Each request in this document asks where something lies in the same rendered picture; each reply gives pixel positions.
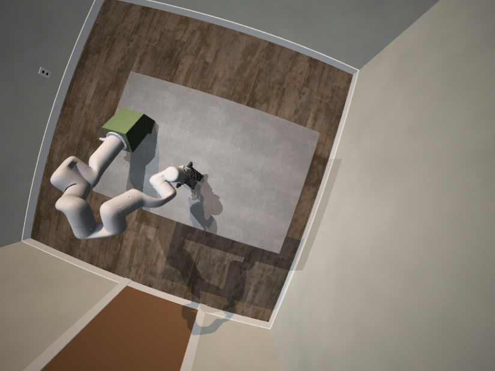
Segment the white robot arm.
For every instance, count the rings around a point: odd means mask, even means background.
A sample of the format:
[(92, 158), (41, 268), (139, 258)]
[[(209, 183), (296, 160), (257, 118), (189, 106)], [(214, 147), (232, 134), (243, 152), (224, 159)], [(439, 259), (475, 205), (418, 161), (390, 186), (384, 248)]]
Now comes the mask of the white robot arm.
[(126, 140), (115, 132), (109, 132), (106, 138), (100, 137), (99, 140), (103, 143), (90, 157), (89, 165), (71, 156), (59, 166), (50, 179), (53, 186), (64, 192), (55, 207), (66, 215), (75, 237), (80, 240), (111, 237), (123, 233), (127, 229), (127, 215), (140, 207), (161, 207), (175, 198), (177, 192), (170, 182), (185, 181), (197, 190), (203, 185), (197, 180), (186, 177), (185, 166), (170, 166), (150, 178), (150, 184), (161, 199), (131, 189), (103, 203), (100, 207), (102, 222), (96, 223), (86, 199), (91, 188), (98, 184), (115, 157), (128, 147)]

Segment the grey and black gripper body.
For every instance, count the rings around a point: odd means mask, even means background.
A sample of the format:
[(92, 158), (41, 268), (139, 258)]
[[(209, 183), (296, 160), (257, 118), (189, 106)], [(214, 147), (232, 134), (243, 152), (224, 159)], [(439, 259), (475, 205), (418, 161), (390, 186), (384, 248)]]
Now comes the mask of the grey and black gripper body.
[[(185, 171), (187, 172), (187, 173), (186, 173), (186, 174), (187, 174), (187, 175), (186, 175), (186, 177), (187, 177), (187, 176), (189, 176), (189, 174), (190, 174), (190, 172), (191, 172), (191, 169), (190, 169), (190, 168), (188, 168), (186, 165), (182, 165), (182, 166), (185, 166), (185, 167), (184, 167), (184, 169), (185, 169)], [(180, 166), (180, 167), (182, 167), (182, 166)], [(177, 183), (179, 183), (179, 184), (184, 184), (184, 182), (185, 182), (185, 181), (182, 181), (182, 182), (177, 182)]]

